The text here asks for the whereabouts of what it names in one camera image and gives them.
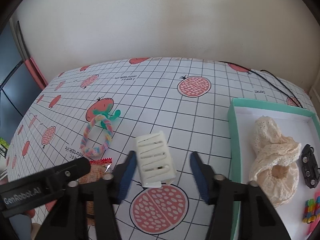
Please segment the person's hand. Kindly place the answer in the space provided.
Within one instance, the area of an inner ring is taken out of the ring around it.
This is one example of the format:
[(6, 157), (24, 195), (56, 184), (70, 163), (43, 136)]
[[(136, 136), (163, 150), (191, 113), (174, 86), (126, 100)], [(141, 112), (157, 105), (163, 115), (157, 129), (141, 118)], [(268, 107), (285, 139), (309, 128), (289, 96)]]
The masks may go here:
[[(33, 219), (33, 217), (35, 216), (35, 209), (25, 211), (24, 214), (27, 215), (30, 219)], [(39, 223), (31, 223), (31, 239), (32, 240), (35, 239), (40, 227), (41, 225)]]

